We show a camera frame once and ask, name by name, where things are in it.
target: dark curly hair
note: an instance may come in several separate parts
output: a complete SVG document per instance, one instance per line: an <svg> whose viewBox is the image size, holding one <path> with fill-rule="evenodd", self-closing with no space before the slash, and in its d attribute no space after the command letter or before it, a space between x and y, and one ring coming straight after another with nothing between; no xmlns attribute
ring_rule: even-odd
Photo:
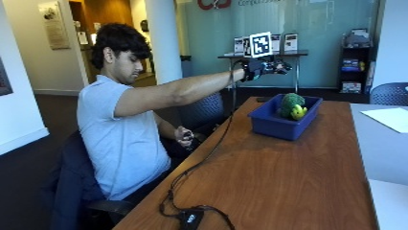
<svg viewBox="0 0 408 230"><path fill-rule="evenodd" d="M111 47L115 55L130 51L138 59L150 57L150 48L141 33L126 24L109 23L97 33L97 41L92 47L92 64L97 69L104 67L104 49Z"/></svg>

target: wire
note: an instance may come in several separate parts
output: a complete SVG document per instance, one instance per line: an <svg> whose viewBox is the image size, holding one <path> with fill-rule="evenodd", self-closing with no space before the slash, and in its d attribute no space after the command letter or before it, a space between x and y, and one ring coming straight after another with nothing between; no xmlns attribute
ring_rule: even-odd
<svg viewBox="0 0 408 230"><path fill-rule="evenodd" d="M173 180L170 189L169 189L169 191L168 191L168 195L166 195L165 199L162 200L162 202L161 202L161 204L160 204L160 213L161 213L165 217L168 217L168 218L176 218L176 219L178 219L178 214L166 214L166 212L165 212L165 202L166 202L166 200L170 202L173 208L178 211L178 213L180 213L182 210L185 210L185 209L180 208L180 207L176 205L176 203L174 203L174 189L176 189L176 186L177 186L177 184L178 184L181 178L182 178L184 176L189 175L189 173L190 173L192 171L194 171L194 170L208 161L208 159L212 157L212 155L214 154L214 152L218 150L218 147L220 147L220 145L221 145L221 143L222 143L222 141L225 140L225 137L226 137L226 135L227 135L227 132L229 132L229 129L230 129L230 126L231 126L231 122L233 122L234 112L235 112L235 82L234 82L234 68L235 68L235 65L237 65L239 62L241 62L241 60L235 61L235 63L234 63L233 66L231 66L231 70L230 70L230 81L231 81L231 85L233 85L233 108L231 108L231 115L230 115L230 120L229 120L229 123L227 123L226 130L225 130L225 132L223 132L223 134L222 134L222 136L221 136L221 138L220 138L220 140L218 140L218 142L217 142L217 144L216 144L213 150L210 151L210 153L209 153L208 156L205 157L205 159L204 159L200 163L197 163L194 166L192 166L185 172L182 172L182 173L176 177L176 179ZM225 214L220 209L217 209L216 207L212 207L212 206L209 206L209 205L198 205L198 206L196 206L196 207L193 207L193 208L201 209L201 210L204 210L204 211L214 211L214 212L217 212L217 213L222 216L223 220L227 222L230 229L235 230L235 227L234 227L234 225L233 225L233 222L230 221L229 215Z"/></svg>

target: blue plastic bin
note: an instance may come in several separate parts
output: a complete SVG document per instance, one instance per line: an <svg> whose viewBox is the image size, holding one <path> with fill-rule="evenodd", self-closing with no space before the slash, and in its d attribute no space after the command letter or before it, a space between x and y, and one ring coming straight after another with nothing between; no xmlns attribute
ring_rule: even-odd
<svg viewBox="0 0 408 230"><path fill-rule="evenodd" d="M322 98L303 97L307 113L299 121L282 118L279 108L285 94L278 94L262 106L249 113L253 131L266 136L294 141L299 138L313 120L317 118Z"/></svg>

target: black jacket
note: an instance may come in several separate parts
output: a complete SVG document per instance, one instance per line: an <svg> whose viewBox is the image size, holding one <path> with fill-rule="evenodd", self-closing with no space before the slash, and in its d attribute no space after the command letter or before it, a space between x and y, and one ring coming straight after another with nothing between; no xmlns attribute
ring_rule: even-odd
<svg viewBox="0 0 408 230"><path fill-rule="evenodd" d="M51 230L77 230L93 200L105 199L79 131L69 137L51 171L43 197L52 210Z"/></svg>

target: hand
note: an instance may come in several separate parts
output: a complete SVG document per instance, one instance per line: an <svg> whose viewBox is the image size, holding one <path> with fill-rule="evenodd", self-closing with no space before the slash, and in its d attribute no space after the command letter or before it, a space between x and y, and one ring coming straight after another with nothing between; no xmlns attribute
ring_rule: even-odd
<svg viewBox="0 0 408 230"><path fill-rule="evenodd" d="M193 142L194 134L193 131L184 126L180 126L174 131L176 141L182 147L189 147Z"/></svg>
<svg viewBox="0 0 408 230"><path fill-rule="evenodd" d="M245 76L241 81L246 82L257 80L265 70L263 63L259 60L250 58L241 61L241 66L245 71Z"/></svg>

